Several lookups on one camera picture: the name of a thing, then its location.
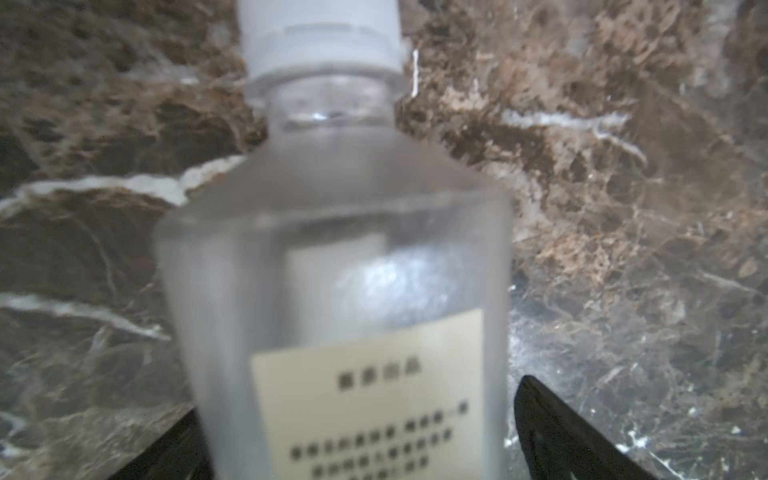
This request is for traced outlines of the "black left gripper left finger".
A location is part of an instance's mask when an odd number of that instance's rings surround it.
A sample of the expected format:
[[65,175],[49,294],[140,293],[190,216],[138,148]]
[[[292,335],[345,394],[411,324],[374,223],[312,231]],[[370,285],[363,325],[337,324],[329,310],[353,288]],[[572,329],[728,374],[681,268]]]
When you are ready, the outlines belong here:
[[213,469],[195,409],[109,480],[211,480]]

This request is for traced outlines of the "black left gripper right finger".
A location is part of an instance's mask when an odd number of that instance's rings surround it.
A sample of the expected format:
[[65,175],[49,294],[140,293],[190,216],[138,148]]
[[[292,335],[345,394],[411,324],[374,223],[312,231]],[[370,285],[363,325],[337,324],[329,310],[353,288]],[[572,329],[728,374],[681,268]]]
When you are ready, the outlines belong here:
[[513,410],[533,479],[655,479],[532,375],[522,377]]

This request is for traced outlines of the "clear bottle white cap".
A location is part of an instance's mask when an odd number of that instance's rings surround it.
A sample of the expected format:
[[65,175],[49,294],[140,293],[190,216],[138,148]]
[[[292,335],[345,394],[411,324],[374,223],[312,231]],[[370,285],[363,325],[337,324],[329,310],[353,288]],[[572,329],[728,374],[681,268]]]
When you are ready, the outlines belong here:
[[509,203],[397,130],[394,1],[241,1],[267,137],[155,234],[219,479],[504,479]]

